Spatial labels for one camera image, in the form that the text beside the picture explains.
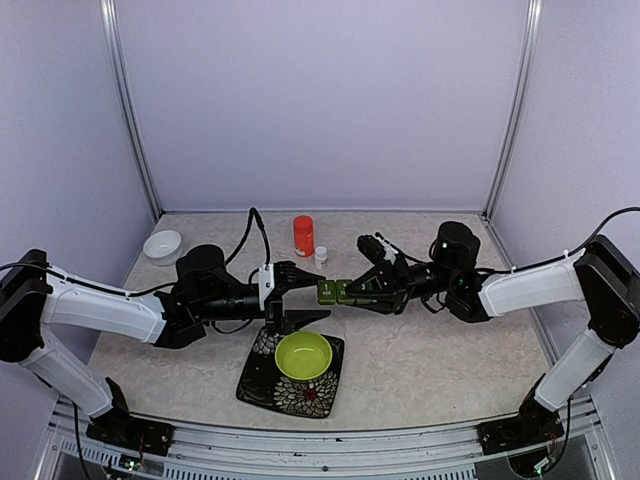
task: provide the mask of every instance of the bowl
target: bowl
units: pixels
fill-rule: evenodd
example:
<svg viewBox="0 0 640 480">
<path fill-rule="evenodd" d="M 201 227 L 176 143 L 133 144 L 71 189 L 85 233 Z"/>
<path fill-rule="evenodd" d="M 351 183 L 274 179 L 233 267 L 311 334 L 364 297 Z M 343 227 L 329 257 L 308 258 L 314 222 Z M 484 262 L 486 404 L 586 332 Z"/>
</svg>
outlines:
<svg viewBox="0 0 640 480">
<path fill-rule="evenodd" d="M 158 267 L 168 267 L 182 256 L 182 236 L 173 230 L 151 235 L 142 248 L 145 256 Z"/>
<path fill-rule="evenodd" d="M 322 335 L 294 332 L 276 347 L 276 365 L 293 380 L 312 380 L 327 371 L 333 351 Z"/>
</svg>

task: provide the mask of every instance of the white wall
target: white wall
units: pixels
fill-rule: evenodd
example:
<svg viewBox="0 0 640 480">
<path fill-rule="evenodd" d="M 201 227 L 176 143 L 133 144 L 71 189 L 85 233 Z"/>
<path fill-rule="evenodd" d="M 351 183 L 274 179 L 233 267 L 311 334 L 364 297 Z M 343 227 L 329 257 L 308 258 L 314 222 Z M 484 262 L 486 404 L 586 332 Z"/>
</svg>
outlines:
<svg viewBox="0 0 640 480">
<path fill-rule="evenodd" d="M 526 109 L 496 216 L 519 264 L 579 245 L 611 211 L 640 205 L 640 4 L 546 1 Z M 604 233 L 640 267 L 640 215 Z M 584 305 L 540 310 L 563 352 Z M 618 353 L 593 398 L 621 470 L 638 477 L 640 341 Z"/>
<path fill-rule="evenodd" d="M 480 211 L 527 2 L 127 0 L 165 210 Z"/>
<path fill-rule="evenodd" d="M 152 228 L 127 143 L 99 2 L 0 2 L 0 264 L 30 248 L 120 284 Z M 87 359 L 96 336 L 66 331 Z M 29 478 L 57 398 L 0 363 L 2 478 Z"/>
</svg>

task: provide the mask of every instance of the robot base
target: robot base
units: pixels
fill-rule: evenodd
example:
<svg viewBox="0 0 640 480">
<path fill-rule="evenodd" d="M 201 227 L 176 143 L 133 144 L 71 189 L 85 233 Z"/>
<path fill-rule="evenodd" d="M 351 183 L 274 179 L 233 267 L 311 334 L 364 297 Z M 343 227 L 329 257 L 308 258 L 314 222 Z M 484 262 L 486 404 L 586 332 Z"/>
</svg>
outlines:
<svg viewBox="0 0 640 480">
<path fill-rule="evenodd" d="M 564 429 L 557 413 L 544 429 L 533 434 L 531 430 L 523 428 L 520 416 L 493 420 L 478 425 L 482 453 L 485 455 L 545 443 L 551 440 L 552 434 L 556 438 L 561 438 L 564 435 Z"/>
<path fill-rule="evenodd" d="M 168 423 L 129 416 L 109 423 L 92 422 L 87 428 L 87 437 L 134 452 L 166 457 L 173 430 Z"/>
</svg>

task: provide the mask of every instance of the table surface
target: table surface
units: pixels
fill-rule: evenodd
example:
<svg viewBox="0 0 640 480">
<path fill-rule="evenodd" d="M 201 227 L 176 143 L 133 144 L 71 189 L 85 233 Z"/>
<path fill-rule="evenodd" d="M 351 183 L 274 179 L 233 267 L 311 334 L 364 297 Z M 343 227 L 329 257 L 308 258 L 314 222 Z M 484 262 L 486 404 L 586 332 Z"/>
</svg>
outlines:
<svg viewBox="0 0 640 480">
<path fill-rule="evenodd" d="M 272 261 L 295 260 L 317 272 L 312 258 L 293 249 L 294 213 L 264 213 Z M 481 239 L 478 265 L 501 268 L 495 247 L 476 215 L 426 213 L 318 213 L 316 245 L 329 250 L 327 278 L 356 278 L 370 268 L 359 254 L 359 235 L 381 232 L 410 255 L 428 257 L 438 226 L 465 223 Z M 246 214 L 165 215 L 156 231 L 173 229 L 187 249 L 213 243 L 229 254 L 246 225 Z M 264 262 L 254 227 L 229 265 L 242 281 Z M 174 267 L 155 267 L 141 255 L 126 287 L 149 288 L 176 279 Z M 288 308 L 318 307 L 315 288 L 289 292 Z M 466 324 L 448 312 L 429 313 L 415 300 L 401 316 L 350 307 L 328 307 L 331 317 L 307 327 L 346 342 L 343 373 L 331 415 L 323 420 L 270 412 L 235 398 L 246 357 L 262 322 L 234 335 L 208 329 L 207 337 L 182 350 L 164 350 L 102 334 L 90 366 L 122 388 L 133 412 L 168 419 L 281 430 L 368 430 L 427 426 L 485 418 L 517 410 L 548 364 L 528 312 Z M 223 328 L 239 325 L 225 322 Z"/>
</svg>

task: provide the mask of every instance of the red cap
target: red cap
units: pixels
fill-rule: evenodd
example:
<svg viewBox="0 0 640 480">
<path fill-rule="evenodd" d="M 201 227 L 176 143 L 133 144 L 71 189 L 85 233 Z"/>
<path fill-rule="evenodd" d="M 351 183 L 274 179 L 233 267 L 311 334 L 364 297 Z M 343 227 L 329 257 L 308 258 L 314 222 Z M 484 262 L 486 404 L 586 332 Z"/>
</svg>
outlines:
<svg viewBox="0 0 640 480">
<path fill-rule="evenodd" d="M 293 231 L 302 234 L 313 232 L 313 219 L 307 215 L 301 215 L 293 220 Z"/>
</svg>

